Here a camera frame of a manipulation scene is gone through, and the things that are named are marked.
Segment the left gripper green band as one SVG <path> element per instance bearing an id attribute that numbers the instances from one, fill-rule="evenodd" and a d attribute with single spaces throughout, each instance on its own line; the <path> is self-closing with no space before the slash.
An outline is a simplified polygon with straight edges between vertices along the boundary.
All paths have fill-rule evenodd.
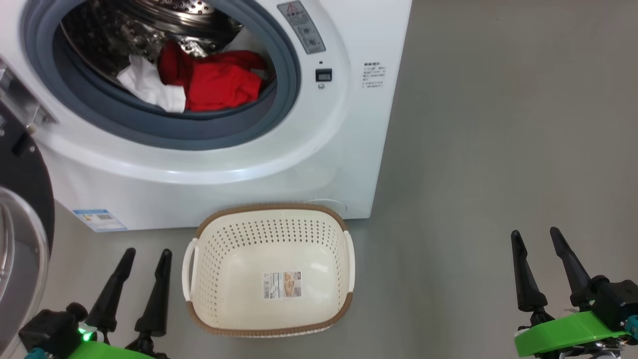
<path id="1" fill-rule="evenodd" d="M 148 338 L 131 348 L 98 340 L 101 332 L 116 331 L 120 297 L 135 255 L 134 248 L 125 251 L 89 313 L 83 305 L 72 302 L 64 311 L 42 310 L 24 325 L 19 330 L 19 339 L 27 352 L 25 358 L 166 359 L 166 354 L 151 350 Z M 172 252 L 165 249 L 155 269 L 155 283 L 144 313 L 135 323 L 135 331 L 141 337 L 162 337 L 167 333 L 171 266 Z M 101 332 L 81 329 L 84 319 L 86 325 Z"/>

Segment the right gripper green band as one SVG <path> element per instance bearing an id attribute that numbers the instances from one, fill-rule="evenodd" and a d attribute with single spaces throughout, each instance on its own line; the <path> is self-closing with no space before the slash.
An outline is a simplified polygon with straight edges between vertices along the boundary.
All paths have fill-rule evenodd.
<path id="1" fill-rule="evenodd" d="M 513 339 L 517 354 L 538 358 L 550 353 L 567 354 L 567 350 L 584 350 L 587 345 L 597 346 L 597 343 L 611 339 L 618 340 L 620 345 L 636 345 L 636 283 L 631 280 L 612 283 L 604 276 L 591 280 L 561 230 L 551 227 L 550 236 L 567 275 L 572 306 L 592 308 L 522 330 Z M 511 242 L 518 309 L 522 312 L 544 311 L 547 298 L 533 277 L 528 250 L 519 230 L 513 230 Z"/>

